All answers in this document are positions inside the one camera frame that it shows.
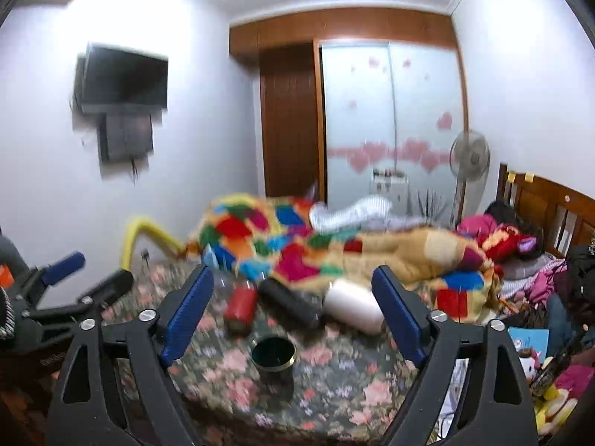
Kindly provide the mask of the dark green ceramic cup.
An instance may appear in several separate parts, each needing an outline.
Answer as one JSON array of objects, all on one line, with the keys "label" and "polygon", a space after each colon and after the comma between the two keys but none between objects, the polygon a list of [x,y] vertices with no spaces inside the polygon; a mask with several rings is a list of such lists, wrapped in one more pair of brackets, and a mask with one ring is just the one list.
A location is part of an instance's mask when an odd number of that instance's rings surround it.
[{"label": "dark green ceramic cup", "polygon": [[254,341],[250,351],[250,359],[261,379],[269,384],[289,382],[297,358],[295,344],[281,335],[268,335]]}]

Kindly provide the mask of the clear plastic cup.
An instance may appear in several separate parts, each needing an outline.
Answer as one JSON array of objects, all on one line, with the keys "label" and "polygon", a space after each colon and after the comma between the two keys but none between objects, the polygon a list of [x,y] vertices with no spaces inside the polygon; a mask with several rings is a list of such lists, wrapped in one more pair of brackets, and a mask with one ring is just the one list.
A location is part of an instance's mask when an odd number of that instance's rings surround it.
[{"label": "clear plastic cup", "polygon": [[209,267],[208,270],[211,272],[214,281],[212,299],[227,302],[235,289],[235,277],[214,267]]}]

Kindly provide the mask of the yellow foam tube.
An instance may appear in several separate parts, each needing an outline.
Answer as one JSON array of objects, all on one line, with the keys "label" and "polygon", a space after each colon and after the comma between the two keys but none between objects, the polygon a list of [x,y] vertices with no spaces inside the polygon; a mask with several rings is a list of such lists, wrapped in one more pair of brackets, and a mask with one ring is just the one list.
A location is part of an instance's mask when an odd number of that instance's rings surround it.
[{"label": "yellow foam tube", "polygon": [[139,240],[148,240],[164,254],[180,256],[184,254],[186,246],[183,242],[173,237],[162,227],[149,219],[139,216],[130,220],[125,227],[124,241],[120,254],[120,268],[128,272],[132,271],[133,253]]}]

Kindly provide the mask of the white thermos bottle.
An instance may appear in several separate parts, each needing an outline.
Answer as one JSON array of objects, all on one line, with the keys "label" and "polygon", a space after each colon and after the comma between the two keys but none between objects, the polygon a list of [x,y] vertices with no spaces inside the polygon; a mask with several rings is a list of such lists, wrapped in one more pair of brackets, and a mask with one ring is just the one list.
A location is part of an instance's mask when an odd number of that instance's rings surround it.
[{"label": "white thermos bottle", "polygon": [[345,279],[334,281],[324,300],[324,311],[332,318],[367,335],[383,331],[384,316],[373,293]]}]

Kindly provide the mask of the light blue box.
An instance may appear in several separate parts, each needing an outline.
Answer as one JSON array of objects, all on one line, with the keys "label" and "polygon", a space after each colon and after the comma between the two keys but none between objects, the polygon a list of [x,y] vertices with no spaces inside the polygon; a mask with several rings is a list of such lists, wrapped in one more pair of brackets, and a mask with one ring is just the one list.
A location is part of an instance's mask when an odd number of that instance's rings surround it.
[{"label": "light blue box", "polygon": [[544,355],[549,344],[548,329],[510,327],[508,334],[516,350],[532,349],[537,355]]}]

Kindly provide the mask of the red thermos bottle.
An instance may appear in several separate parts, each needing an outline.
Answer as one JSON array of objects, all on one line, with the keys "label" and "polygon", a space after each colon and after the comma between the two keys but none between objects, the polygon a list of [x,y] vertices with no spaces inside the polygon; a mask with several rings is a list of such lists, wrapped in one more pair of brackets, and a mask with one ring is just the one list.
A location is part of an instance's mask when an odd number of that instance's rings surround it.
[{"label": "red thermos bottle", "polygon": [[252,328],[258,303],[258,291],[249,283],[237,284],[224,313],[227,329],[234,334],[247,335]]}]

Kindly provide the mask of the red plush toy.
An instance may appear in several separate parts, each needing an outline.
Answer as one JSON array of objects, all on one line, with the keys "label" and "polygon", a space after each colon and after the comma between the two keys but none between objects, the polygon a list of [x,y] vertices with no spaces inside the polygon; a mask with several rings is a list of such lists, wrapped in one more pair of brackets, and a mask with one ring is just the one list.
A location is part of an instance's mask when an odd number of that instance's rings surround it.
[{"label": "red plush toy", "polygon": [[526,255],[537,247],[537,237],[523,234],[517,227],[502,224],[481,244],[487,258],[503,264],[516,255]]}]

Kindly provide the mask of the yellow plush toy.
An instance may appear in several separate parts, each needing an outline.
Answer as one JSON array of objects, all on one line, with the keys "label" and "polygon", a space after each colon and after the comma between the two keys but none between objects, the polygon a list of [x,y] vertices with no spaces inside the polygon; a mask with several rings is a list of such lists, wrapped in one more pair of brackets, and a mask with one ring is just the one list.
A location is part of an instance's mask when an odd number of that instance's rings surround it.
[{"label": "yellow plush toy", "polygon": [[544,392],[544,396],[534,402],[537,435],[555,435],[567,422],[577,404],[578,400],[568,390],[551,385]]}]

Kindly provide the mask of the colourful patchwork blanket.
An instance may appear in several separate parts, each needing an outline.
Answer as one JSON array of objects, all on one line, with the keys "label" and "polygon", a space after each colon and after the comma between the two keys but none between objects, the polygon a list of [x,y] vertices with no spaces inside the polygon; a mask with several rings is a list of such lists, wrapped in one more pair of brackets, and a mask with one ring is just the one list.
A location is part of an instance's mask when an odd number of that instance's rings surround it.
[{"label": "colourful patchwork blanket", "polygon": [[225,195],[205,209],[186,253],[211,250],[224,270],[315,294],[339,278],[369,288],[374,270],[387,265],[425,304],[463,323],[494,307],[500,279],[473,240],[429,226],[322,232],[310,221],[314,206],[293,196]]}]

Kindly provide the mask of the white grey striped cloth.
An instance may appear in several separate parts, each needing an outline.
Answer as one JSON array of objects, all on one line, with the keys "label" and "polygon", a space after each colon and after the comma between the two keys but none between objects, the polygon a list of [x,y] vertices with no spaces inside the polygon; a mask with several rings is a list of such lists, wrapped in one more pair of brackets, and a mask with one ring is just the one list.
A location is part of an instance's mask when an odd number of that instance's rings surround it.
[{"label": "white grey striped cloth", "polygon": [[321,201],[309,211],[312,228],[320,233],[357,229],[364,232],[402,232],[417,227],[437,227],[439,223],[423,216],[400,216],[392,202],[381,195],[368,195],[341,210],[330,210]]}]

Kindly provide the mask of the white box with items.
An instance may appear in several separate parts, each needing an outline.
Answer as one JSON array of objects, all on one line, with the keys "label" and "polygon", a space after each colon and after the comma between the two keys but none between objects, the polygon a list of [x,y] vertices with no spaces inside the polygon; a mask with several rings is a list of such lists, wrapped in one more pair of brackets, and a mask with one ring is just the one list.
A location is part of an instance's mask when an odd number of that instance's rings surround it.
[{"label": "white box with items", "polygon": [[395,213],[408,212],[409,182],[406,175],[395,168],[374,168],[370,179],[371,194],[381,195],[392,203]]}]

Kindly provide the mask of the wooden headboard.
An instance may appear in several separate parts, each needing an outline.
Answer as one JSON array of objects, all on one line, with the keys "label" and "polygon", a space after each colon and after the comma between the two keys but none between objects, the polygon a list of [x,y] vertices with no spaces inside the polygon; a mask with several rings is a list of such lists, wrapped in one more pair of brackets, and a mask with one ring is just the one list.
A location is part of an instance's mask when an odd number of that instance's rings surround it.
[{"label": "wooden headboard", "polygon": [[568,186],[499,164],[496,196],[541,232],[544,251],[564,258],[572,247],[594,245],[594,199]]}]

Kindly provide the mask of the frosted glass wardrobe door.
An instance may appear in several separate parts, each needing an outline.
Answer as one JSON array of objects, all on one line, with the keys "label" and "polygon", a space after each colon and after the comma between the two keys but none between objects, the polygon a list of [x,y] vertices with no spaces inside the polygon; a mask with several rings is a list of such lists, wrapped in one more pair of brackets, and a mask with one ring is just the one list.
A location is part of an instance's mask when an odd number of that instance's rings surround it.
[{"label": "frosted glass wardrobe door", "polygon": [[409,216],[450,223],[456,190],[449,154],[464,129],[459,55],[405,42],[327,43],[320,49],[327,204],[371,194],[374,168],[409,182]]}]

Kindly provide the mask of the small wall monitor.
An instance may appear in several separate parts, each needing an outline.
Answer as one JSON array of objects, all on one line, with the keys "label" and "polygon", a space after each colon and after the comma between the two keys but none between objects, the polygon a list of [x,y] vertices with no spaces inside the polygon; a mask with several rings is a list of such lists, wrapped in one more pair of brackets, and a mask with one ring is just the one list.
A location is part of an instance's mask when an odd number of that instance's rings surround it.
[{"label": "small wall monitor", "polygon": [[108,114],[98,128],[103,164],[134,161],[153,151],[150,115]]}]

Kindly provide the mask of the wall mounted television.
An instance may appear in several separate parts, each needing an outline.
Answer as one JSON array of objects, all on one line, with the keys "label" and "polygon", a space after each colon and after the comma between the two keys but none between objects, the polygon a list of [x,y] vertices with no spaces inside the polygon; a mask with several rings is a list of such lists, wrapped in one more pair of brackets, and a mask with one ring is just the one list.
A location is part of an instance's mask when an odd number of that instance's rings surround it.
[{"label": "wall mounted television", "polygon": [[84,114],[167,109],[168,58],[93,43],[82,64],[75,101]]}]

